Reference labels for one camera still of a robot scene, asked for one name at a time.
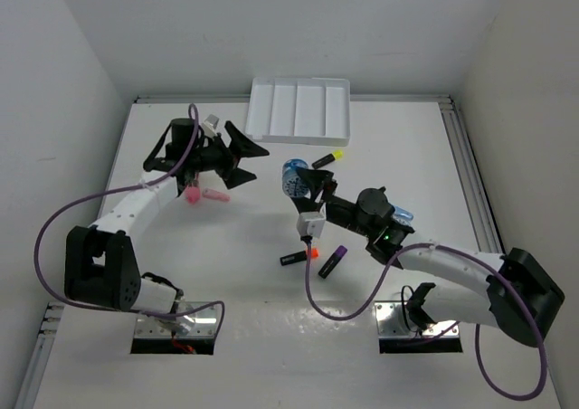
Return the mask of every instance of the marker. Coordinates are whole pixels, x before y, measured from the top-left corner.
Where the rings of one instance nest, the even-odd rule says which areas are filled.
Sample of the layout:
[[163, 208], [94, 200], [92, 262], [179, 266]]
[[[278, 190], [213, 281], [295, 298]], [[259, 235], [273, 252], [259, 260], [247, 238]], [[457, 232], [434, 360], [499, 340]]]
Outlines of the marker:
[[[312, 248], [311, 258], [319, 257], [318, 248]], [[292, 253], [291, 255], [286, 255], [280, 258], [280, 264], [282, 266], [287, 266], [288, 264], [294, 264], [295, 262], [304, 262], [308, 259], [308, 253], [306, 251]]]
[[330, 163], [339, 160], [344, 156], [344, 151], [338, 149], [333, 153], [328, 154], [327, 156], [323, 156], [320, 160], [316, 160], [314, 163], [311, 164], [311, 167], [314, 169], [320, 169], [325, 165], [329, 165]]
[[183, 193], [189, 204], [195, 204], [201, 199], [201, 191], [196, 185], [188, 185]]
[[327, 259], [326, 263], [319, 270], [318, 275], [323, 279], [327, 278], [327, 276], [334, 270], [342, 258], [344, 258], [346, 252], [347, 249], [344, 246], [338, 246], [336, 251], [332, 253], [332, 255]]

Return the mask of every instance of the yellow marker cap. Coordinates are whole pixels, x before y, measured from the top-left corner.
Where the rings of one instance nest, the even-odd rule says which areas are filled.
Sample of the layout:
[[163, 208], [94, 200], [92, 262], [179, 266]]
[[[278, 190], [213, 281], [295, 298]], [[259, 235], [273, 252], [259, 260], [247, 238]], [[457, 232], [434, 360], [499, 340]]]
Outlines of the yellow marker cap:
[[335, 160], [339, 160], [340, 158], [342, 158], [344, 156], [344, 151], [342, 151], [341, 149], [337, 149], [336, 151], [334, 151], [332, 153], [332, 156], [334, 156]]

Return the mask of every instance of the blue object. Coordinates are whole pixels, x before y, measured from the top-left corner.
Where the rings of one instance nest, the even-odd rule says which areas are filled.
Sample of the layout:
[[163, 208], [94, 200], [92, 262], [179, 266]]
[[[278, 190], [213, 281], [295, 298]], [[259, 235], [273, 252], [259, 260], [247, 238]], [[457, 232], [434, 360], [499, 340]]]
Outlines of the blue object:
[[398, 216], [399, 218], [404, 219], [406, 222], [411, 222], [414, 218], [412, 213], [410, 213], [408, 210], [404, 210], [398, 205], [394, 206], [394, 216]]
[[299, 178], [297, 167], [308, 169], [308, 163], [301, 158], [291, 158], [281, 169], [281, 190], [290, 198], [301, 198], [308, 194], [308, 186]]

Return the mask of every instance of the pink object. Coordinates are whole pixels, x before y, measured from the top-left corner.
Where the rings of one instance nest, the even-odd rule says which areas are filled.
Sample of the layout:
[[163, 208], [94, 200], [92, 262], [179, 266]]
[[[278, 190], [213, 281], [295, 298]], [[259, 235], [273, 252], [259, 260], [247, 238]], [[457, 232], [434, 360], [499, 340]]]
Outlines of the pink object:
[[201, 191], [196, 185], [189, 185], [184, 191], [185, 199], [189, 204], [195, 204], [201, 199]]
[[209, 189], [207, 187], [203, 189], [202, 195], [203, 198], [223, 201], [224, 203], [229, 203], [229, 201], [232, 199], [229, 195], [224, 194], [223, 192], [218, 192], [216, 190]]

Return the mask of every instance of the black bracket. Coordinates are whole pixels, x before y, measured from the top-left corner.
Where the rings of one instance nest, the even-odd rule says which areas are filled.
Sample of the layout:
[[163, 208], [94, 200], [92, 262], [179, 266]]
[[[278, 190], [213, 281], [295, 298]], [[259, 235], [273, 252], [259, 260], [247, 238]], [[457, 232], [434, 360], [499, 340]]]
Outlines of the black bracket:
[[430, 290], [436, 287], [433, 282], [423, 282], [414, 291], [411, 298], [406, 302], [408, 317], [420, 330], [426, 330], [428, 325], [435, 323], [426, 312], [422, 309], [424, 299]]
[[[93, 257], [105, 254], [105, 265]], [[66, 237], [64, 294], [68, 299], [129, 311], [141, 287], [137, 259], [124, 232], [76, 226]]]
[[[565, 301], [563, 291], [529, 252], [513, 248], [503, 260], [499, 273], [511, 282], [545, 338]], [[519, 343], [536, 347], [531, 327], [513, 297], [496, 277], [489, 276], [487, 281], [490, 311], [498, 327]]]

